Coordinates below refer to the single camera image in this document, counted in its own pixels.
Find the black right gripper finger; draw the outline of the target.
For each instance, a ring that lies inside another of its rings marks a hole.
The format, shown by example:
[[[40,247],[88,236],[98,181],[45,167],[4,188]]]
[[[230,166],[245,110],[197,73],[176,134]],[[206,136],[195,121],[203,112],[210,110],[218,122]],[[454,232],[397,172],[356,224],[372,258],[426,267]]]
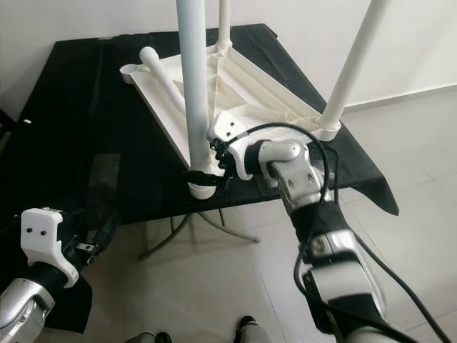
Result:
[[[182,179],[192,185],[219,185],[224,181],[223,176],[208,174],[203,171],[188,170],[181,174]]]

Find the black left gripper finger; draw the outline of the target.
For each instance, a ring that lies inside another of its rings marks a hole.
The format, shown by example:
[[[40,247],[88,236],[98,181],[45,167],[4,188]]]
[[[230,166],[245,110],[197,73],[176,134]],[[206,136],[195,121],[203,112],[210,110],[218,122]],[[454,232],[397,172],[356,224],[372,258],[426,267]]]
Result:
[[[102,226],[100,228],[100,246],[101,247],[108,247],[110,245],[112,238],[120,225],[121,215],[120,213],[112,213],[110,216],[105,218],[104,222],[102,222]]]

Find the white plastic table leg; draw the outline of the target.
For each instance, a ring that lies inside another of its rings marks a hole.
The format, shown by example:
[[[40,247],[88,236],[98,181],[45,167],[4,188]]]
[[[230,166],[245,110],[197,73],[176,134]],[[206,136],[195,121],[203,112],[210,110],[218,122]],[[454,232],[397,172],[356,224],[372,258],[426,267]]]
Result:
[[[231,41],[231,0],[219,0],[219,36],[216,48],[225,52],[232,46]]]
[[[160,59],[157,51],[150,46],[146,46],[146,48],[140,50],[139,58],[141,62],[150,69],[151,75],[153,75],[161,85],[167,98],[169,98],[174,105],[174,108],[176,108],[180,114],[186,116],[185,98],[183,98],[183,95],[179,89],[177,89],[173,79],[169,77],[169,73],[167,73],[166,68],[164,68],[162,59]]]
[[[209,113],[206,90],[206,21],[204,0],[176,0],[185,91],[190,171],[206,173],[209,158]]]
[[[343,68],[334,84],[330,99],[318,121],[320,130],[316,135],[321,141],[332,141],[341,130],[341,117],[346,101],[352,94],[357,77],[362,70],[368,50],[374,43],[383,16],[388,10],[391,0],[371,0],[363,21],[359,26],[352,47],[347,54]]]

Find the white plastic children table top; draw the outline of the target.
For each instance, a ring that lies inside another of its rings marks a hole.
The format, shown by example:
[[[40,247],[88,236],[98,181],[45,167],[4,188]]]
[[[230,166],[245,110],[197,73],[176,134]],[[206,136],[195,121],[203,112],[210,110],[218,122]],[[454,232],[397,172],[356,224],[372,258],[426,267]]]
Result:
[[[185,97],[181,55],[160,59]],[[185,170],[190,170],[186,116],[174,108],[143,62],[124,65],[120,72],[163,127]],[[294,208],[332,199],[328,156],[324,141],[316,136],[319,112],[233,48],[225,52],[219,52],[216,45],[206,48],[206,90],[209,127],[222,111],[247,127],[252,145],[246,164],[252,167],[252,179],[263,179],[269,187],[277,187],[283,200]],[[209,158],[206,173],[224,177],[211,148]],[[232,177],[224,177],[224,181],[229,179]],[[218,185],[184,183],[196,199],[209,199],[218,189]]]

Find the curved metal table leg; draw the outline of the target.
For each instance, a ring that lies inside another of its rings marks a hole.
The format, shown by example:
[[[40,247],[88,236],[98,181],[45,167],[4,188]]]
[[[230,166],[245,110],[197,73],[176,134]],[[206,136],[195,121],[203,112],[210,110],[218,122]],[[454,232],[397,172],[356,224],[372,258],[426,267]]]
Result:
[[[245,241],[249,241],[252,243],[261,242],[260,237],[250,235],[248,233],[241,232],[241,231],[236,231],[235,229],[232,229],[232,228],[229,228],[228,226],[226,226],[225,215],[221,209],[216,210],[216,214],[218,215],[218,219],[211,216],[208,212],[197,212],[196,213],[196,215],[199,216],[199,218],[202,218],[204,222],[208,223],[210,226],[213,226],[215,229],[218,229],[219,231],[222,231],[228,235],[237,237],[239,239],[245,239]]]
[[[164,238],[162,242],[157,243],[157,245],[154,246],[153,248],[147,249],[146,252],[143,252],[143,254],[140,254],[138,256],[138,259],[140,261],[146,260],[151,255],[159,252],[160,249],[163,249],[164,247],[166,247],[166,245],[169,245],[169,243],[172,242],[173,239],[176,238],[176,236],[179,235],[186,228],[187,224],[189,224],[189,222],[191,222],[192,216],[193,216],[192,214],[185,215],[183,217],[183,219],[181,219],[181,221],[179,222],[179,225],[171,227],[170,235],[167,235],[166,238]]]

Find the black tablecloth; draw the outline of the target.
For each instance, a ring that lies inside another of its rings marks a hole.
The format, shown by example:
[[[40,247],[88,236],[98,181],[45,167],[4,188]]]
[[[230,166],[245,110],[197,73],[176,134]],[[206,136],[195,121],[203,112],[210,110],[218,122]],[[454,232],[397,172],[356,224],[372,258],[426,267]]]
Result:
[[[231,27],[233,48],[314,110],[326,101],[265,24]],[[162,127],[117,69],[139,62],[136,53],[152,46],[164,56],[179,52],[176,31],[125,34],[110,39],[58,41],[50,51],[1,162],[2,226],[30,208],[69,214],[87,202],[89,170],[96,154],[118,154],[116,211],[121,224],[166,219],[186,213],[271,202],[275,189],[231,181],[209,200],[193,199],[182,166]],[[343,126],[328,147],[342,156],[341,185],[367,196],[380,209],[399,215],[385,176]],[[83,334],[91,313],[92,288],[81,279],[60,295],[46,329]]]

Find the grey robot left foot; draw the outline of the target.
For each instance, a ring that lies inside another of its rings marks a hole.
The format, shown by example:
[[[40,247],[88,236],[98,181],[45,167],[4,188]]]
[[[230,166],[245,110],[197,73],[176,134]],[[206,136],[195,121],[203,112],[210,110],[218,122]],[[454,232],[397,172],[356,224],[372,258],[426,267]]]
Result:
[[[172,339],[170,334],[164,331],[157,333],[144,331],[125,340],[124,343],[172,343]]]

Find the grey robot foot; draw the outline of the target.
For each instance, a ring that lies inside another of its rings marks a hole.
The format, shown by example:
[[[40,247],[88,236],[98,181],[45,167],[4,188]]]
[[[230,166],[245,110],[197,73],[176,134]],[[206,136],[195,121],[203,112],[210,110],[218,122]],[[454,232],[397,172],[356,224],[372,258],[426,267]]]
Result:
[[[164,331],[157,333],[144,331],[125,340],[124,343],[172,343],[172,339],[170,334]]]
[[[238,321],[233,343],[271,343],[271,339],[254,317],[244,316]]]

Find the grey robot right foot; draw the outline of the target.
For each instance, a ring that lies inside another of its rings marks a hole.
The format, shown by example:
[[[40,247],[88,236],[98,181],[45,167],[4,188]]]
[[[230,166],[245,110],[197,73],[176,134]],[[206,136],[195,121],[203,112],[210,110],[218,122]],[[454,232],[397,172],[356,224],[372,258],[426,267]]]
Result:
[[[271,339],[254,317],[244,316],[238,321],[233,343],[271,343]]]

